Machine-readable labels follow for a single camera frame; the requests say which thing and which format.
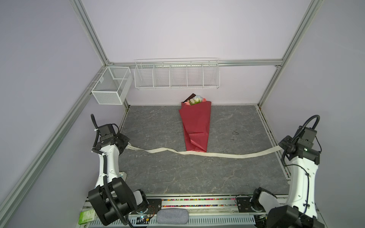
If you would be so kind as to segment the red wrapping paper sheet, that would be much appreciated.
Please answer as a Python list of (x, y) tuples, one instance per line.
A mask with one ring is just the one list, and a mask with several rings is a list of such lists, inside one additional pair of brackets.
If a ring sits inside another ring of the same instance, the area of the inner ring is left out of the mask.
[(196, 94), (191, 94), (181, 102), (179, 114), (182, 120), (185, 146), (187, 151), (207, 152), (212, 103), (205, 101), (190, 105), (189, 99)]

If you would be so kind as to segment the cream ribbon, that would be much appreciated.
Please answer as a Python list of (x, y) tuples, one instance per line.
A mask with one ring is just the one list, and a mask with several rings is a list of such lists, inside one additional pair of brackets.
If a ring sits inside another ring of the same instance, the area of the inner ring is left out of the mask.
[(145, 149), (141, 149), (138, 147), (134, 147), (131, 144), (128, 144), (128, 146), (126, 147), (129, 150), (133, 150), (133, 151), (145, 151), (147, 153), (150, 154), (156, 154), (156, 153), (161, 153), (161, 152), (165, 152), (165, 151), (169, 151), (175, 154), (180, 154), (180, 155), (196, 155), (196, 156), (204, 156), (204, 157), (217, 157), (217, 158), (229, 158), (229, 159), (248, 159), (248, 158), (255, 158), (255, 157), (260, 157), (260, 156), (265, 156), (277, 151), (282, 150), (282, 148), (280, 146), (275, 146), (272, 147), (270, 149), (261, 151), (261, 152), (256, 152), (256, 153), (250, 153), (250, 154), (223, 154), (223, 153), (205, 153), (205, 152), (196, 152), (196, 151), (182, 151), (182, 152), (178, 152), (174, 149), (171, 148), (156, 148), (156, 149), (151, 149), (151, 150), (145, 150)]

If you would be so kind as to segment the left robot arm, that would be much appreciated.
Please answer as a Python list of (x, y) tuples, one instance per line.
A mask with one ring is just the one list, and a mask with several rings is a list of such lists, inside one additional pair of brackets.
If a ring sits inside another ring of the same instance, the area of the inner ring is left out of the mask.
[(99, 175), (95, 188), (88, 192), (88, 200), (103, 225), (116, 220), (133, 227), (129, 214), (148, 210), (148, 200), (142, 190), (132, 191), (119, 173), (118, 159), (130, 139), (115, 131), (115, 123), (102, 126), (93, 121), (96, 139), (91, 151), (99, 156)]

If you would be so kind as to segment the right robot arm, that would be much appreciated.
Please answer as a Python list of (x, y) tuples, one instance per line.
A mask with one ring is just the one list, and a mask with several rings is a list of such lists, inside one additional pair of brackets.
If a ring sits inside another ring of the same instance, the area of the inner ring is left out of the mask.
[(320, 164), (320, 151), (314, 150), (315, 127), (300, 126), (294, 137), (286, 136), (279, 146), (289, 157), (292, 169), (290, 191), (285, 205), (262, 187), (254, 191), (250, 202), (256, 210), (264, 210), (266, 228), (323, 228), (315, 207), (315, 177)]

